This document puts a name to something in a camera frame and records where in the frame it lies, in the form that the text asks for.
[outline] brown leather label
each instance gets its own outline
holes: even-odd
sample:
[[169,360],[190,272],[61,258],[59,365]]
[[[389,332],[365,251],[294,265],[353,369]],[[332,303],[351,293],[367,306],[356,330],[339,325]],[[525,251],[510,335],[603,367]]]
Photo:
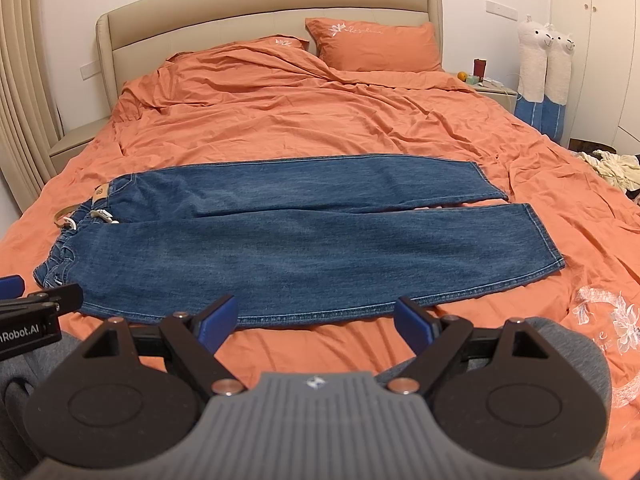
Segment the brown leather label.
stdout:
[[109,184],[102,184],[95,188],[92,204],[95,204],[101,198],[107,198],[109,196]]

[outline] alpaca plush toy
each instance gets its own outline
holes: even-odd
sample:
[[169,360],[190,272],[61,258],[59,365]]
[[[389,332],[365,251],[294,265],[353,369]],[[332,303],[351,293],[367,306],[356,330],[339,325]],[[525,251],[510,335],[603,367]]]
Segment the alpaca plush toy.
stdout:
[[520,43],[520,82],[515,115],[540,131],[542,127],[542,102],[545,97],[546,57],[554,37],[528,14],[518,24]]
[[571,82],[571,60],[575,43],[571,34],[556,31],[553,25],[548,27],[554,42],[546,61],[545,100],[542,105],[542,128],[540,132],[560,143],[564,130],[564,109],[569,97]]

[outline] red cup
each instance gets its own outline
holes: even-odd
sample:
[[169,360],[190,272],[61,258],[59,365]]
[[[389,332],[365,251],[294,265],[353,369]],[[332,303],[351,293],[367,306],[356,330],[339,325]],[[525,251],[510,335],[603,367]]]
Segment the red cup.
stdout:
[[486,68],[486,60],[485,59],[475,59],[474,60],[474,75],[477,75],[480,78],[480,82],[484,79],[484,69]]

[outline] beige curtain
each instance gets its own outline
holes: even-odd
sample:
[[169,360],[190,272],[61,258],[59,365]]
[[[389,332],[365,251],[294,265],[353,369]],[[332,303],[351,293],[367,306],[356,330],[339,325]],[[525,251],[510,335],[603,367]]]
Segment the beige curtain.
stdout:
[[0,169],[25,211],[56,171],[60,124],[49,93],[38,0],[0,0]]

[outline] gray pants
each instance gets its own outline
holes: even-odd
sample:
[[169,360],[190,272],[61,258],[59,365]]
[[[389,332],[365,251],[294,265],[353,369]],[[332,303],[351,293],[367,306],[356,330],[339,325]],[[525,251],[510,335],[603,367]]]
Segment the gray pants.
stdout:
[[[600,395],[607,408],[611,406],[611,378],[607,361],[600,349],[585,336],[572,332],[551,320],[531,317],[527,321],[569,361]],[[31,448],[24,430],[22,414],[31,392],[78,346],[79,341],[67,334],[58,343],[0,362],[0,478],[17,480],[36,466],[39,456]],[[399,364],[376,377],[386,384],[411,361]],[[479,368],[488,360],[473,360],[469,368]],[[604,451],[603,436],[593,461],[600,464]]]

